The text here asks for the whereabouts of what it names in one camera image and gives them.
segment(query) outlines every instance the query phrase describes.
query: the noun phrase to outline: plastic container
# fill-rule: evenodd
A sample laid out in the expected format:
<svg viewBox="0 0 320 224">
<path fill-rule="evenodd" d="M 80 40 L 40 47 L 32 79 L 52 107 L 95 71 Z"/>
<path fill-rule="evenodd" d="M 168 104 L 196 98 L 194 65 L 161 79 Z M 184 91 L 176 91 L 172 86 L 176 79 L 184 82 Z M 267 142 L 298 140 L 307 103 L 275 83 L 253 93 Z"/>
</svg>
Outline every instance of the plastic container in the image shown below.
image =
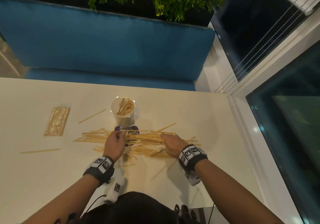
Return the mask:
<svg viewBox="0 0 320 224">
<path fill-rule="evenodd" d="M 129 100 L 132 101 L 133 103 L 133 110 L 128 113 L 127 115 L 118 115 L 117 113 L 119 112 L 119 108 L 121 106 L 122 100 L 123 104 L 122 104 L 122 108 L 128 103 Z M 135 110 L 135 101 L 132 100 L 129 97 L 116 97 L 116 99 L 113 100 L 112 104 L 111 104 L 111 113 L 113 113 L 115 122 L 118 126 L 120 126 L 120 128 L 127 128 L 127 127 L 131 127 L 132 124 L 134 123 L 134 110 Z"/>
</svg>

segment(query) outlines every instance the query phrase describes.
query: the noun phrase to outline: tabletop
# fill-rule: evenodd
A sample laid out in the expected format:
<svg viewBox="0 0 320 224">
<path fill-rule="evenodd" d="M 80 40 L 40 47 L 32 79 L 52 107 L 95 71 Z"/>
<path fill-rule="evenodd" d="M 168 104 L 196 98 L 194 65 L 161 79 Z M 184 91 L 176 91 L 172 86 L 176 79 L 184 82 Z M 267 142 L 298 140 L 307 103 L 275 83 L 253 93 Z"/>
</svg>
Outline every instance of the tabletop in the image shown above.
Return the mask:
<svg viewBox="0 0 320 224">
<path fill-rule="evenodd" d="M 82 176 L 101 153 L 93 151 L 94 143 L 73 140 L 82 132 L 113 130 L 110 106 L 117 96 L 135 100 L 139 129 L 158 130 L 176 123 L 168 131 L 183 139 L 195 136 L 209 160 L 262 200 L 225 94 L 0 78 L 0 95 L 1 223 L 21 223 Z M 70 107 L 64 133 L 45 137 L 57 106 Z M 103 109 L 107 110 L 78 124 Z M 54 148 L 61 150 L 20 154 Z M 174 161 L 139 156 L 135 165 L 126 167 L 127 191 L 150 195 L 171 209 L 175 204 L 212 206 L 203 184 L 190 186 L 177 162 L 167 169 Z M 122 173 L 116 169 L 115 176 Z M 104 188 L 97 189 L 89 204 Z"/>
</svg>

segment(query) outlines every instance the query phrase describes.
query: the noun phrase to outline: white window frame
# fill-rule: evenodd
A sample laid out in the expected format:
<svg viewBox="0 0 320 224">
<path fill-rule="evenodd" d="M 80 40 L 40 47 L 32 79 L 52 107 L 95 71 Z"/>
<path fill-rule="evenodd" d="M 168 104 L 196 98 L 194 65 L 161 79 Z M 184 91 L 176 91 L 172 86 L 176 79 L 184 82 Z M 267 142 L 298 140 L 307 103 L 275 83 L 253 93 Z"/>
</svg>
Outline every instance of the white window frame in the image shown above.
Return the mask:
<svg viewBox="0 0 320 224">
<path fill-rule="evenodd" d="M 226 92 L 264 204 L 285 223 L 303 224 L 246 96 L 318 40 L 320 40 L 320 9 L 293 31 L 240 83 L 236 81 L 235 86 Z"/>
</svg>

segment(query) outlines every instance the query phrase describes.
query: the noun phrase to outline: blue bench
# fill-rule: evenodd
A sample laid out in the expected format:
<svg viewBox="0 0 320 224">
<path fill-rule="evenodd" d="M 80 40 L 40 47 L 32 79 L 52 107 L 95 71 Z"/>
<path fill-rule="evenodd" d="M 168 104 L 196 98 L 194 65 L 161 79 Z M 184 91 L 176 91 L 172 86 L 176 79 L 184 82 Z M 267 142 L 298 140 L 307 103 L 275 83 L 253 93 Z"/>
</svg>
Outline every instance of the blue bench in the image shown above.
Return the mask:
<svg viewBox="0 0 320 224">
<path fill-rule="evenodd" d="M 0 31 L 35 67 L 25 78 L 176 90 L 195 90 L 215 36 L 210 28 L 21 0 L 0 0 Z"/>
</svg>

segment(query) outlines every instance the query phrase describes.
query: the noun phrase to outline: black wristband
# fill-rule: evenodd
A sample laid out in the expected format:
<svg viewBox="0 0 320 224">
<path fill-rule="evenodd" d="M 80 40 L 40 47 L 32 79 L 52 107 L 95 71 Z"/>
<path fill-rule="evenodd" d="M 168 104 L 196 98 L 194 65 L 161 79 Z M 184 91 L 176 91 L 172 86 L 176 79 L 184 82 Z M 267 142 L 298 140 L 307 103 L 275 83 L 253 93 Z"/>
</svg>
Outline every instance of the black wristband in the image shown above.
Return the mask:
<svg viewBox="0 0 320 224">
<path fill-rule="evenodd" d="M 85 170 L 84 175 L 90 174 L 94 176 L 99 182 L 100 186 L 103 183 L 109 183 L 115 171 L 114 161 L 111 157 L 102 156 L 94 160 Z"/>
<path fill-rule="evenodd" d="M 179 163 L 183 169 L 190 173 L 195 170 L 195 165 L 203 159 L 208 159 L 207 154 L 201 148 L 191 144 L 183 148 L 179 156 Z"/>
</svg>

